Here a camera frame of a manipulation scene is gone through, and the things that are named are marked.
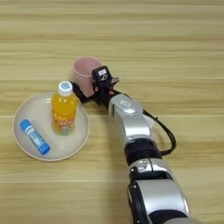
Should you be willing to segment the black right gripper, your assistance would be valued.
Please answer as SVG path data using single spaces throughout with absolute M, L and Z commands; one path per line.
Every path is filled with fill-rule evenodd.
M 118 77 L 112 78 L 111 86 L 113 87 L 118 82 Z M 94 95 L 86 97 L 77 83 L 71 82 L 71 84 L 73 86 L 73 92 L 77 95 L 81 103 L 95 101 L 97 104 L 101 104 L 107 107 L 109 105 L 110 100 L 114 96 L 120 94 L 119 91 L 113 89 L 112 87 L 94 86 Z

